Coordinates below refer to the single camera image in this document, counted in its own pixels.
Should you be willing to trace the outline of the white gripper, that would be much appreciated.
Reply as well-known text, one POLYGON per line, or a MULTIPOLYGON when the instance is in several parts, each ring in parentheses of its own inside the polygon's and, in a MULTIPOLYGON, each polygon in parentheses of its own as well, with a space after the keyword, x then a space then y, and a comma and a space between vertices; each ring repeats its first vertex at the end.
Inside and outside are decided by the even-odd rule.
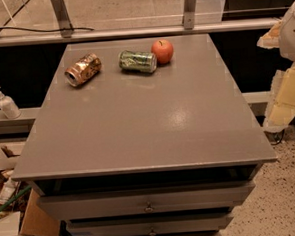
POLYGON ((256 45, 268 50, 279 47, 283 58, 294 61, 290 68, 278 70, 273 76, 264 113, 263 130, 281 132, 295 118, 295 2, 286 11, 282 23, 274 24, 256 45))

